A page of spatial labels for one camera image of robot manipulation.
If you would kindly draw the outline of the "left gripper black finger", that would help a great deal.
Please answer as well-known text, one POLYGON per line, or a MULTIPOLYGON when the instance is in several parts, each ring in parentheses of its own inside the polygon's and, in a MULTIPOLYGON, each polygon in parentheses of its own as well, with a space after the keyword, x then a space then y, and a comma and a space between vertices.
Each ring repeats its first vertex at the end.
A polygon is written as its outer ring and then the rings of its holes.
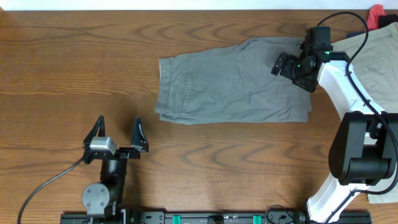
POLYGON ((149 143, 144 134, 140 117, 136 117, 130 145, 139 152, 149 152, 149 143))
POLYGON ((105 137, 104 116, 99 116, 91 131, 83 140, 83 148, 88 148, 94 137, 105 137))

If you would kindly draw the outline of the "grey shorts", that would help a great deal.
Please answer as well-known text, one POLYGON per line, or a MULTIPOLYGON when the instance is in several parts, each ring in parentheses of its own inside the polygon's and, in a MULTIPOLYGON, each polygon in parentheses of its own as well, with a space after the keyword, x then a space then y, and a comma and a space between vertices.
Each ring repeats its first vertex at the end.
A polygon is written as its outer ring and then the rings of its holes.
POLYGON ((178 124, 306 123, 310 94, 271 70, 279 54, 298 56, 297 37, 242 44, 159 60, 160 120, 178 124))

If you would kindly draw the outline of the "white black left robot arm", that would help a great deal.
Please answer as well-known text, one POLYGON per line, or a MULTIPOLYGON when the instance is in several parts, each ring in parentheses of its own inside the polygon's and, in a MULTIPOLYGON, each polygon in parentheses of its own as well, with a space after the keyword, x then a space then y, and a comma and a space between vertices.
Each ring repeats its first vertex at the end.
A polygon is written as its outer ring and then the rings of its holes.
POLYGON ((88 185, 82 193, 89 223, 129 223, 130 214, 120 207, 123 200, 127 162, 140 159, 149 151, 140 117, 136 117, 130 146, 117 147, 111 137, 105 135, 104 117, 100 116, 83 140, 85 164, 101 160, 100 181, 88 185))

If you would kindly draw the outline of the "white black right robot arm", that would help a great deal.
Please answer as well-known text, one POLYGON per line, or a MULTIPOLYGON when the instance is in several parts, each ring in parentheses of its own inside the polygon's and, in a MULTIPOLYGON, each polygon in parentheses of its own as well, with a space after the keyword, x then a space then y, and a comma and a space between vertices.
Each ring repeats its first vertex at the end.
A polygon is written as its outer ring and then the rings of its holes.
POLYGON ((333 49, 329 27, 307 29, 300 48, 298 57, 281 53, 272 74, 310 93, 321 86, 341 123, 328 154, 330 174, 306 201, 306 210, 296 215, 296 223, 362 223, 364 216, 343 210, 360 193, 371 194, 369 188, 383 179, 393 181, 380 195, 397 184, 397 114, 386 112, 368 95, 352 59, 333 49))

